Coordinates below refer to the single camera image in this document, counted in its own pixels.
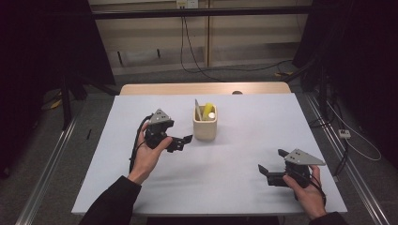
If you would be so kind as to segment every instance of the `table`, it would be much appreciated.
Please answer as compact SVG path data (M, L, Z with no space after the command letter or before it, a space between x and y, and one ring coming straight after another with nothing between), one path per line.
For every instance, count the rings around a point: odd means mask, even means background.
M128 95L140 90L142 95ZM147 90L156 95L149 95ZM237 90L250 95L223 95ZM158 107L175 120L175 125L167 130L168 135L191 134L195 98L217 105L216 139L213 142L193 139L182 152L164 152L143 183L134 214L200 217L302 213L291 189L268 186L267 178L257 169L257 164L261 164L271 172L281 172L284 162L277 154L278 148L289 152L300 148L323 159L296 96L289 92L287 85L278 82L125 86L122 96L115 98L72 213L85 213L118 176L128 174L136 129ZM320 169L324 191L329 196L327 211L346 212L328 167Z

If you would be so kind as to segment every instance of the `black sleeve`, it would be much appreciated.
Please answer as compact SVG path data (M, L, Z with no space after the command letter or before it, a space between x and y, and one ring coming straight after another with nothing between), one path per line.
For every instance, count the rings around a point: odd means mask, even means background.
M141 186L121 176L90 206L79 224L129 224Z
M310 225L348 225L343 217L337 213L329 213L323 217L318 217L310 222Z

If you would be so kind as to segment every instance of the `hand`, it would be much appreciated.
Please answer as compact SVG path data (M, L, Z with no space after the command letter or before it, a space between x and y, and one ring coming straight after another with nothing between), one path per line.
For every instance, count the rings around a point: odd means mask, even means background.
M319 168L317 166L310 166L310 168L313 170L311 180L320 186L321 184L318 184L318 181L321 182ZM310 220L322 217L326 214L322 195L314 186L309 185L306 188L302 188L295 179L288 175L285 175L283 180L295 191L301 207L304 209Z
M156 148L151 149L146 145L146 143L144 143L144 131L146 130L147 126L148 123L145 123L141 128L140 134L138 136L138 144L141 145L138 145L134 166L127 177L137 185L142 185L143 182L148 178L149 174L153 171L158 163L161 152L167 146L169 146L173 140L171 137L167 137L163 139L163 141L161 141Z

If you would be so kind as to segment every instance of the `outlet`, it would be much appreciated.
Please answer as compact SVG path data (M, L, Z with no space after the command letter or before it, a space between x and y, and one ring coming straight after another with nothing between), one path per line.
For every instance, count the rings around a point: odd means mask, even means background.
M176 0L176 8L187 8L187 0Z
M348 129L339 129L339 137L341 139L350 139L351 134L349 133Z
M187 0L187 8L199 8L199 0Z

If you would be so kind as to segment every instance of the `beige cup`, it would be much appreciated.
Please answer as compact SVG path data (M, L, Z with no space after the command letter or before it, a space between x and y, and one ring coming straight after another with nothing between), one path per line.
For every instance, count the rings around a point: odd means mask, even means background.
M205 106L199 106L201 112ZM193 137L197 140L212 141L217 134L217 107L213 105L211 112L214 113L214 119L208 121L200 121L196 109L193 109Z

